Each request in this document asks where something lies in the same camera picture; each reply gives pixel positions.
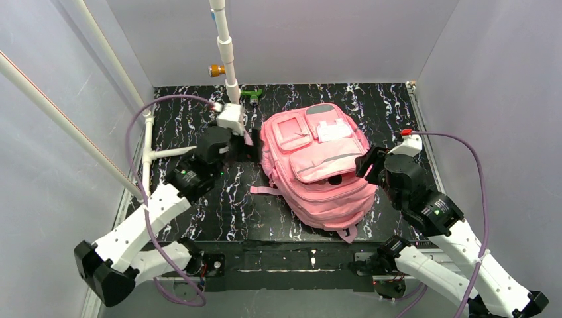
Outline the pink student backpack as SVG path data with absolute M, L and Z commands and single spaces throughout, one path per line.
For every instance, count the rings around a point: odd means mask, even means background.
M 336 104 L 320 103 L 274 114 L 263 123 L 260 138 L 260 165 L 269 185 L 250 192 L 278 195 L 305 225 L 352 243 L 377 190 L 355 176 L 355 158 L 370 145 L 354 120 Z M 342 184 L 327 182 L 339 174 Z

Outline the red cap small bottle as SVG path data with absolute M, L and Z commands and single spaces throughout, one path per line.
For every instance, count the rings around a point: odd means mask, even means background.
M 341 174 L 330 176 L 330 177 L 327 178 L 327 182 L 330 185 L 333 185 L 333 186 L 338 186 L 338 185 L 342 184 L 343 180 L 344 180 L 344 175 L 341 175 Z

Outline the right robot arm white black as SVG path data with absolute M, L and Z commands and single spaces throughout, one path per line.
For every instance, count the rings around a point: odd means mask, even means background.
M 518 283 L 477 238 L 463 212 L 444 193 L 425 184 L 425 170 L 399 147 L 372 147 L 355 159 L 355 175 L 381 187 L 409 225 L 438 246 L 458 267 L 442 267 L 400 238 L 384 250 L 397 269 L 457 305 L 456 317 L 534 317 L 547 296 Z

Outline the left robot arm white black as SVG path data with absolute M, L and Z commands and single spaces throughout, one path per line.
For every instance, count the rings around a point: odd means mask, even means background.
M 190 239 L 166 246 L 155 235 L 210 192 L 233 162 L 260 159 L 259 129 L 235 135 L 212 126 L 199 144 L 180 156 L 145 203 L 122 223 L 94 242 L 74 248 L 81 279 L 106 307 L 124 301 L 137 285 L 175 271 L 186 276 L 189 265 L 203 252 Z

